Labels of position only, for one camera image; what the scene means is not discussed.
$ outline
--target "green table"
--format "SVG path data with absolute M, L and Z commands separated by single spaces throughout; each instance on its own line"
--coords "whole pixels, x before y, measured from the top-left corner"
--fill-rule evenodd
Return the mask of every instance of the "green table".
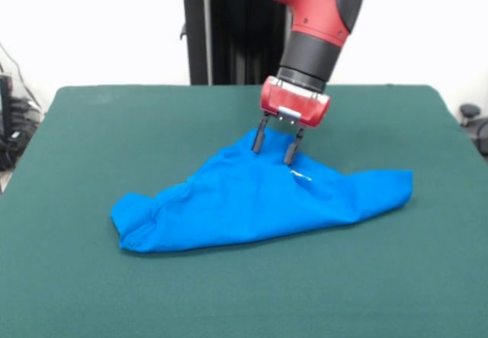
M 404 209 L 138 255 L 118 249 L 114 202 L 181 182 L 256 126 L 259 88 L 61 89 L 0 198 L 0 337 L 485 337 L 486 164 L 429 87 L 329 94 L 301 149 L 347 173 L 412 169 Z

